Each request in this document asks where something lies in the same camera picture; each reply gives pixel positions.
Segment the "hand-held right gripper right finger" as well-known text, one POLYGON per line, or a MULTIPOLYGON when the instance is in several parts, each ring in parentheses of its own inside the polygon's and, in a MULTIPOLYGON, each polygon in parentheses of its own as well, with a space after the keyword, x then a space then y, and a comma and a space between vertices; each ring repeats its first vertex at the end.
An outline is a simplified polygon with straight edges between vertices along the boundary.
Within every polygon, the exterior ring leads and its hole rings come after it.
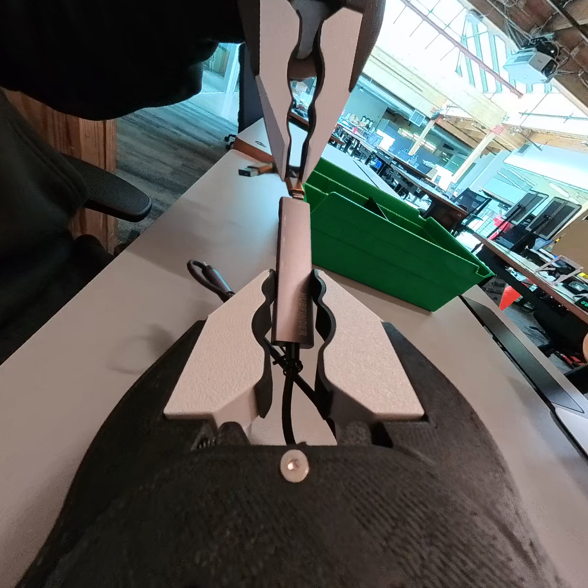
POLYGON ((424 408, 382 320, 324 271, 314 271, 319 411, 336 428, 351 422, 413 422, 424 408))

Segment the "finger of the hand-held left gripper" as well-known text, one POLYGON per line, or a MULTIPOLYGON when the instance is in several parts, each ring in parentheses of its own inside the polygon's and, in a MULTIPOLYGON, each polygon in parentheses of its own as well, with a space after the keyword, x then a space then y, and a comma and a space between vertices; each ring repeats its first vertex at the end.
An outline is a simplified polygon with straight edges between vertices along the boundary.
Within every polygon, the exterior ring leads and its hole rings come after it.
POLYGON ((299 45, 300 18, 289 1, 259 2, 259 72, 255 79, 277 174, 286 179, 293 97, 288 66, 299 45))
POLYGON ((305 183, 318 164, 350 96, 362 14, 346 6, 318 26, 312 57, 317 84, 309 107, 309 131, 300 156, 299 179, 305 183))

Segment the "white ceiling projector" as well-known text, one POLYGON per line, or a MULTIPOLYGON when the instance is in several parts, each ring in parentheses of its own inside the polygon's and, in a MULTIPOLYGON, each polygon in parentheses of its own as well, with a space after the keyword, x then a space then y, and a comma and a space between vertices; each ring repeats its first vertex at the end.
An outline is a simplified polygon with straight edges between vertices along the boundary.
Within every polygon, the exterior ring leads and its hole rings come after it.
POLYGON ((503 68, 517 83, 547 84, 558 68, 558 58, 559 48, 552 42, 541 41, 510 54, 503 68))

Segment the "grey desk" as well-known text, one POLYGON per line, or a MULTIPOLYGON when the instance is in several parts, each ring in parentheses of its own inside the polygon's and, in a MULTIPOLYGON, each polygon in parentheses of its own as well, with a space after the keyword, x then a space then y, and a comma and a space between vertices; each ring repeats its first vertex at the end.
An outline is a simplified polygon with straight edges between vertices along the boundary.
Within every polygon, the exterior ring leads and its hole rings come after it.
MULTIPOLYGON (((230 151, 1 366, 1 587, 21 579, 77 468, 125 392, 220 304, 189 275, 240 289, 275 266, 285 186, 241 177, 230 151)), ((460 298, 429 313, 329 272, 460 390, 500 447, 560 576, 587 587, 587 462, 460 298)))

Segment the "long wooden table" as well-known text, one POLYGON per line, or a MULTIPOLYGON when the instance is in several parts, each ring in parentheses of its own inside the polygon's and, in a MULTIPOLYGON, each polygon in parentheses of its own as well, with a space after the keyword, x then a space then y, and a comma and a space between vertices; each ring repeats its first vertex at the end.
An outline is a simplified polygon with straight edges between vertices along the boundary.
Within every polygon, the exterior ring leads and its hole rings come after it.
POLYGON ((574 314, 577 319, 587 324, 587 311, 575 304, 574 296, 563 287, 562 284, 556 284, 554 281, 548 280, 547 276, 542 273, 537 273, 538 266, 531 261, 526 260, 522 256, 512 253, 503 246, 495 243, 493 240, 486 239, 477 233, 472 235, 474 239, 479 242, 481 246, 479 254, 481 259, 489 259, 484 263, 490 267, 490 264, 500 267, 500 271, 504 268, 512 268, 518 273, 522 274, 531 283, 533 283, 538 290, 541 290, 548 296, 554 298, 558 304, 564 306, 567 311, 574 314))

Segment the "silver grey USB hub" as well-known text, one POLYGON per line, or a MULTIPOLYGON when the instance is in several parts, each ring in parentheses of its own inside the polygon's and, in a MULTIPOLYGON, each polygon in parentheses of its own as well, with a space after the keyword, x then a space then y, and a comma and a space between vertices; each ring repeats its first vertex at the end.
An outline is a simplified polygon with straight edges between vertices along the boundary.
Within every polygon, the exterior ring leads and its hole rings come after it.
POLYGON ((285 196, 279 202, 276 286, 269 351, 285 376, 281 423, 285 443, 295 445, 292 426, 293 388, 318 405, 317 395, 300 375, 301 349, 314 345, 311 253, 311 213, 303 199, 285 196))

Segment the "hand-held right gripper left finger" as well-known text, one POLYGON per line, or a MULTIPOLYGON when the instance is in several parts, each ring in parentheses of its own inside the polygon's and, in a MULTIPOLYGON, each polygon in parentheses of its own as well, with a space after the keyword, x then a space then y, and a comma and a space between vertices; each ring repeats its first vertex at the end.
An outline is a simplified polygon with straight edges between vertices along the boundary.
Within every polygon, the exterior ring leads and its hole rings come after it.
POLYGON ((169 419, 251 425, 269 413, 275 271, 265 270, 208 316, 164 408, 169 419))

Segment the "black office chair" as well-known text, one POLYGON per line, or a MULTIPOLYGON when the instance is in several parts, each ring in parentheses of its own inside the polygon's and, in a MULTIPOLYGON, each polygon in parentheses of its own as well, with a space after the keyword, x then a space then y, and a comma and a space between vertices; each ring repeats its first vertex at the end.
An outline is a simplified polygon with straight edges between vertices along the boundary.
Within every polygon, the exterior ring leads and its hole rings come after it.
POLYGON ((152 200, 44 142, 1 93, 1 363, 114 259, 69 229, 82 208, 139 222, 152 200))

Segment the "green plastic bin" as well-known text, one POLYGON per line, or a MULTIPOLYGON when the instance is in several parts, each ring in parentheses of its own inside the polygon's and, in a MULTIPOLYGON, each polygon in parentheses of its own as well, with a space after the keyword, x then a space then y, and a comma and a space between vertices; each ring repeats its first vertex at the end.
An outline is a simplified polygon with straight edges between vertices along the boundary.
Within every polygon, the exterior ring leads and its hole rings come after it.
POLYGON ((325 158, 305 193, 316 266, 429 312, 494 276, 436 220, 325 158))

